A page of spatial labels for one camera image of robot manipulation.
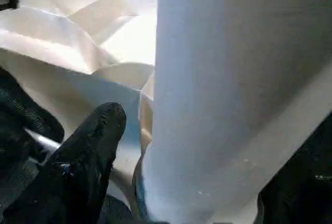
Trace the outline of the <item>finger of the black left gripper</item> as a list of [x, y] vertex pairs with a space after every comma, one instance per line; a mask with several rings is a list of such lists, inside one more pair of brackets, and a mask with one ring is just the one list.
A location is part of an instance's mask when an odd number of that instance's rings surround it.
[[22, 130], [28, 129], [58, 143], [63, 141], [64, 129], [47, 110], [39, 106], [17, 80], [1, 68], [1, 112], [9, 114]]
[[33, 181], [46, 150], [25, 131], [1, 130], [1, 203], [13, 202]]

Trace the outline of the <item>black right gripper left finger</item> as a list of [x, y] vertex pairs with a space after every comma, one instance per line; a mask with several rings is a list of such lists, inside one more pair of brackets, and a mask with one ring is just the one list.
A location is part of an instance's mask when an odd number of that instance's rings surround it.
[[96, 108], [4, 210], [4, 223], [120, 223], [127, 207], [107, 196], [126, 114], [118, 103]]

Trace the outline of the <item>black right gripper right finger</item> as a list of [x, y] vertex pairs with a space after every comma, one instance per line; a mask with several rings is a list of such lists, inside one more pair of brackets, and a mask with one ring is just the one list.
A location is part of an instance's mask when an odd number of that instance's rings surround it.
[[308, 139], [260, 198], [263, 223], [331, 223], [331, 137]]

